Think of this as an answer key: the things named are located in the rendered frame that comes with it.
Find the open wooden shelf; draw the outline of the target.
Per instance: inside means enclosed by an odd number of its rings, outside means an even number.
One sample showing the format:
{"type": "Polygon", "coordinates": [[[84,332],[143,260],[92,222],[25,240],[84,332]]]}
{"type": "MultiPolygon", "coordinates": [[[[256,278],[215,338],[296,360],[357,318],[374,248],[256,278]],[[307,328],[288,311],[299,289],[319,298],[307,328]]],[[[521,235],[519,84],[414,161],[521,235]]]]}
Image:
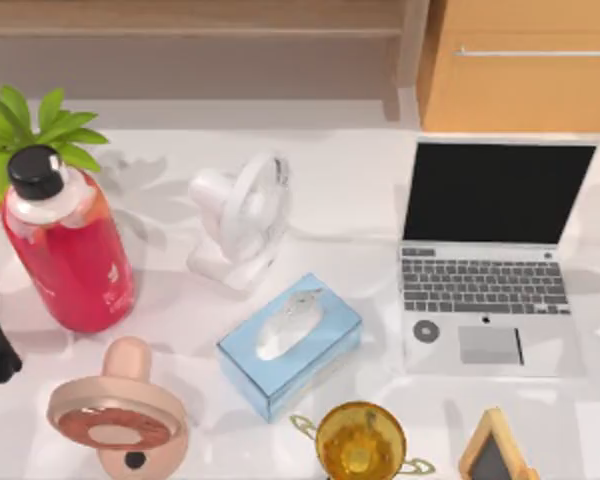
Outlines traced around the open wooden shelf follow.
{"type": "Polygon", "coordinates": [[[394,120],[430,0],[0,0],[0,86],[108,126],[394,120]]]}

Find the pink round hand fan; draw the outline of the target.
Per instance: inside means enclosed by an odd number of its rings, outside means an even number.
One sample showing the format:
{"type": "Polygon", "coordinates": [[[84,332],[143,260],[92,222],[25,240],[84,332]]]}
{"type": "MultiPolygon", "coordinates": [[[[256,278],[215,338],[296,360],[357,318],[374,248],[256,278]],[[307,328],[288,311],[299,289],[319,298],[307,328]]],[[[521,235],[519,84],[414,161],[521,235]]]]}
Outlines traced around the pink round hand fan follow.
{"type": "Polygon", "coordinates": [[[50,395],[50,424],[95,449],[111,480],[169,480],[185,459],[185,407],[151,382],[151,367],[149,345],[122,337],[107,348],[100,374],[66,382],[50,395]]]}

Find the green potted plant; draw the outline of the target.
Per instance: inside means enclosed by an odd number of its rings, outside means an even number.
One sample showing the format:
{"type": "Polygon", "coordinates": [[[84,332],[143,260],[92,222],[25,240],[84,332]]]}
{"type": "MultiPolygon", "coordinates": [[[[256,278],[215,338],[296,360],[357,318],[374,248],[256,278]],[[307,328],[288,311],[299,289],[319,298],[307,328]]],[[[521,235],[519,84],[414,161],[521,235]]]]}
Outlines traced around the green potted plant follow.
{"type": "Polygon", "coordinates": [[[37,122],[32,122],[29,104],[24,94],[10,85],[0,88],[0,207],[10,186],[8,160],[18,151],[33,145],[49,146],[59,152],[73,167],[92,172],[100,164],[85,149],[87,145],[105,145],[109,139],[88,127],[98,115],[93,112],[72,112],[63,107],[65,90],[55,88],[44,95],[37,122]]]}

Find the white desk fan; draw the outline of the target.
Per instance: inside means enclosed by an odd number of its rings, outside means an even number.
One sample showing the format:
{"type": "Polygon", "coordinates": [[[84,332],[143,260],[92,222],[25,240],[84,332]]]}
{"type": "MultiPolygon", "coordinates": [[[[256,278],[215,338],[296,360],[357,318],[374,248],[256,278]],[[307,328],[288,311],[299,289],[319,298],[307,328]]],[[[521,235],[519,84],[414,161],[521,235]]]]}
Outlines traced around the white desk fan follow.
{"type": "Polygon", "coordinates": [[[273,264],[288,224],[290,166],[261,153],[236,174],[200,170],[189,182],[204,232],[189,270],[236,292],[251,290],[273,264]]]}

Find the gold trophy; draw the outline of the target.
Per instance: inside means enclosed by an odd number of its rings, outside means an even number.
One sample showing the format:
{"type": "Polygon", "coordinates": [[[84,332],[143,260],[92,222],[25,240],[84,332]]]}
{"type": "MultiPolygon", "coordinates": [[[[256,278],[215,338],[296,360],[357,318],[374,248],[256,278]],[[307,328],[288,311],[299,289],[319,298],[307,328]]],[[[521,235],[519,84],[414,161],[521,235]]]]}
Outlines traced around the gold trophy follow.
{"type": "Polygon", "coordinates": [[[396,480],[436,473],[428,460],[407,457],[407,437],[396,417],[371,402],[351,401],[315,423],[293,414],[292,425],[313,441],[326,480],[396,480]]]}

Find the light blue tissue box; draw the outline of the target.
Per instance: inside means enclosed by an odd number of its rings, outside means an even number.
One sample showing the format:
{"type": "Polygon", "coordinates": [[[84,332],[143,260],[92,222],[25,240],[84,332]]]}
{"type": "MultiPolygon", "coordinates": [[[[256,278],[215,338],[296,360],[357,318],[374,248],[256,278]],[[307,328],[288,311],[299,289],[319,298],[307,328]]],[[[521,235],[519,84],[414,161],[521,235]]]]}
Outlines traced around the light blue tissue box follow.
{"type": "Polygon", "coordinates": [[[216,343],[221,369],[266,422],[356,350],[362,317],[312,273],[216,343]]]}

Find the red bottle with black cap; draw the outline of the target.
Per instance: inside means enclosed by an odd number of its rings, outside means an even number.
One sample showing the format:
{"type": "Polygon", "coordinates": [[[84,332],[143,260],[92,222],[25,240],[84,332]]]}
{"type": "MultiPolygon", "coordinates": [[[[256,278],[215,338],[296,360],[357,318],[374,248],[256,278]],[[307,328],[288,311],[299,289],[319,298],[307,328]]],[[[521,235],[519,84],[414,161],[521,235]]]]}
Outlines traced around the red bottle with black cap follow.
{"type": "Polygon", "coordinates": [[[133,308],[133,272],[95,180],[47,145],[13,154],[7,174],[2,224],[50,314],[81,333],[120,322],[133,308]]]}

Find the silver laptop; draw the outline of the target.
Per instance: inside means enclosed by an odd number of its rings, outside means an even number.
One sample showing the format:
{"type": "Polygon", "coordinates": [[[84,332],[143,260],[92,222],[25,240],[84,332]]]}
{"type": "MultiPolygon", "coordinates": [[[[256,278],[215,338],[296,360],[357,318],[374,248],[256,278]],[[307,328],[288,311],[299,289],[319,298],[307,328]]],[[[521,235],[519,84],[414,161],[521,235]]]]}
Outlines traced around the silver laptop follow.
{"type": "Polygon", "coordinates": [[[398,250],[407,373],[584,374],[558,246],[595,151],[419,140],[398,250]]]}

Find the wooden framed blackboard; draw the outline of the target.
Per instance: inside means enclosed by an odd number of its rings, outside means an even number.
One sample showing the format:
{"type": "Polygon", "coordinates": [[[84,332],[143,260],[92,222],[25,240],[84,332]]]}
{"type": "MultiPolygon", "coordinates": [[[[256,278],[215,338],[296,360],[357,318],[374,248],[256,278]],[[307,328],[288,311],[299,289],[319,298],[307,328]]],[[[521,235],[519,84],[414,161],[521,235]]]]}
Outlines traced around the wooden framed blackboard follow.
{"type": "Polygon", "coordinates": [[[499,408],[484,411],[460,457],[462,480],[540,480],[528,466],[499,408]]]}

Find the wooden cupboard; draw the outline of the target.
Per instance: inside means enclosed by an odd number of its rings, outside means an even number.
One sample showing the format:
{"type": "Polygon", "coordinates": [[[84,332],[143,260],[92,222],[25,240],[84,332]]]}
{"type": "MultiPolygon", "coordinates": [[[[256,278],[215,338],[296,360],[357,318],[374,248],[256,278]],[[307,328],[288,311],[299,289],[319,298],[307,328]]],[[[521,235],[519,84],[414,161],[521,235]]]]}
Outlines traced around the wooden cupboard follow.
{"type": "Polygon", "coordinates": [[[600,0],[430,0],[416,83],[425,131],[600,133],[600,58],[461,46],[600,51],[600,0]]]}

